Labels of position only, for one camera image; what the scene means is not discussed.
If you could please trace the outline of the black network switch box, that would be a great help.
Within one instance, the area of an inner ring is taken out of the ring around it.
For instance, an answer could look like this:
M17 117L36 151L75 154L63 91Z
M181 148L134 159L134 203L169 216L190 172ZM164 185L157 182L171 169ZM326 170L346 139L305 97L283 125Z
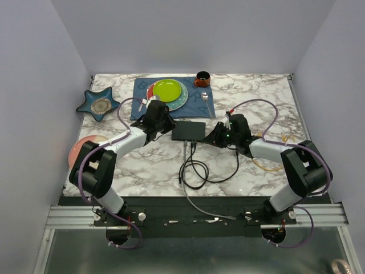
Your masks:
M202 142L205 137L206 124L203 122L177 121L172 130L171 139L175 141Z

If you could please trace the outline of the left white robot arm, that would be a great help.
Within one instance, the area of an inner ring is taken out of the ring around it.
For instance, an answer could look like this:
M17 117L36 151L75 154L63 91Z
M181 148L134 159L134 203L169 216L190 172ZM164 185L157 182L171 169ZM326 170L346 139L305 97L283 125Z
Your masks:
M69 175L69 182L79 189L82 198L85 199L85 192L95 198L113 225L123 224L127 217L124 200L112 188L117 159L146 146L158 133L164 135L177 126L164 102L150 100L146 107L146 113L122 134L100 144L86 141Z

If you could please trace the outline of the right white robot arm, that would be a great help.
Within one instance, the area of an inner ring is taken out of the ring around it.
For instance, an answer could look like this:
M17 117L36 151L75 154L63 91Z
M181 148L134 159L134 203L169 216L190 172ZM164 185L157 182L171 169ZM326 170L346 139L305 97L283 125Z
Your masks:
M282 219L283 212L316 190L322 188L326 191L333 179L332 171L312 141L282 144L264 140L252 135L242 114L228 117L225 123L217 123L202 142L219 148L234 146L248 158L266 159L283 165L287 184L263 204L263 219L270 224Z

